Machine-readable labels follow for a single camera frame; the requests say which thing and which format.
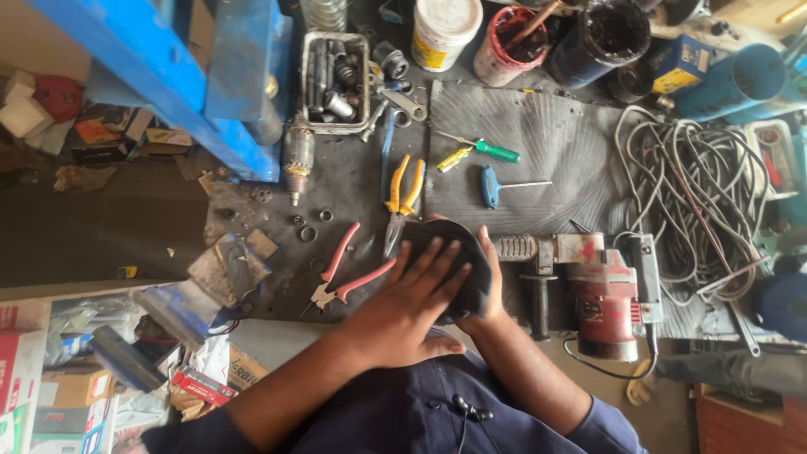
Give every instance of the green screwdriver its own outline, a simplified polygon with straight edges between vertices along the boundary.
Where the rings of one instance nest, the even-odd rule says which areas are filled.
[[[476,151],[480,153],[487,153],[490,154],[492,157],[496,159],[501,159],[502,161],[512,162],[513,164],[518,162],[518,159],[521,157],[515,151],[511,149],[506,149],[504,147],[495,146],[495,145],[488,145],[483,140],[479,140],[476,142],[469,141],[467,139],[463,139],[462,137],[452,136],[451,134],[446,134],[445,132],[434,131],[437,134],[442,136],[446,136],[448,138],[454,139],[456,141],[460,141],[463,144],[473,145],[476,148]]]

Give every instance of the tangled wire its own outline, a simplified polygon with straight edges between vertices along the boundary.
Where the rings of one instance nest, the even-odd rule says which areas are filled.
[[[621,141],[631,112],[642,119]],[[677,305],[688,305],[698,290],[705,301],[745,295],[756,267],[725,286],[702,290],[726,277],[726,268],[737,271],[759,259],[752,239],[762,220],[769,176],[745,137],[691,120],[664,121],[630,106],[619,119],[614,141],[632,197],[625,210],[626,231],[614,243],[621,235],[651,229],[662,255],[662,290]],[[750,184],[743,178],[744,166],[752,169]],[[758,187],[760,175],[764,185]]]

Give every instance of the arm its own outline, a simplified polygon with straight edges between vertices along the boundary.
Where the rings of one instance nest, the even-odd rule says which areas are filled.
[[[452,242],[435,260],[441,244],[435,238],[404,274],[411,246],[403,242],[378,293],[345,323],[224,406],[238,431],[257,448],[269,451],[362,372],[464,353],[465,347],[453,338],[424,341],[470,273],[466,264],[438,287],[459,252],[459,243]]]
[[[471,315],[457,325],[474,340],[494,375],[527,413],[560,435],[568,435],[588,415],[592,397],[561,372],[504,312],[501,270],[487,227],[479,229],[478,237],[493,270],[491,299],[485,318]]]

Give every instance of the red power tool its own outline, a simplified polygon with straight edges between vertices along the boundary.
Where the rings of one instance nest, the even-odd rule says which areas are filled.
[[[617,249],[606,249],[601,233],[559,233],[549,238],[528,234],[503,235],[493,238],[501,262],[529,262],[523,279],[533,280],[533,338],[547,340],[546,281],[553,275],[555,263],[567,264],[570,294],[575,300],[579,318],[578,350],[586,356],[616,361],[638,359],[635,334],[646,334],[652,371],[658,355],[655,325],[663,320],[661,286],[653,236],[625,235],[625,263]],[[567,353],[578,361],[610,376],[620,376],[598,368],[573,354],[564,341]]]

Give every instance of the pliers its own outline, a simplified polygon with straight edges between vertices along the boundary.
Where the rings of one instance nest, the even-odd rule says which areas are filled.
[[[311,303],[308,307],[300,314],[300,318],[305,317],[309,312],[314,309],[314,306],[325,309],[325,305],[335,298],[339,298],[340,301],[347,304],[345,298],[348,296],[348,292],[353,290],[354,288],[361,287],[364,284],[367,284],[371,280],[379,277],[380,275],[389,271],[393,265],[395,265],[395,259],[390,259],[386,263],[384,263],[381,267],[377,270],[371,272],[370,274],[364,275],[354,281],[348,282],[345,285],[337,288],[333,292],[326,292],[328,286],[331,284],[331,280],[333,279],[333,275],[337,272],[337,267],[339,266],[339,262],[342,260],[342,255],[345,253],[345,249],[347,248],[348,242],[350,242],[350,238],[356,233],[359,227],[362,225],[358,222],[354,222],[353,225],[350,226],[350,230],[345,233],[345,236],[342,238],[342,241],[339,242],[339,247],[337,248],[337,252],[333,255],[333,259],[331,259],[331,265],[325,270],[320,276],[324,281],[320,284],[319,287],[316,288],[314,294],[311,296]]]
[[[417,168],[415,169],[415,179],[412,181],[412,189],[409,190],[409,195],[400,203],[400,187],[401,179],[404,177],[404,171],[409,163],[409,155],[403,156],[403,161],[400,167],[392,174],[392,181],[390,182],[390,201],[384,204],[390,210],[390,223],[387,225],[387,235],[384,238],[384,258],[388,259],[392,255],[392,248],[398,241],[401,229],[404,227],[405,217],[415,212],[412,205],[420,195],[420,189],[423,187],[423,173],[426,168],[426,163],[423,159],[417,160]]]

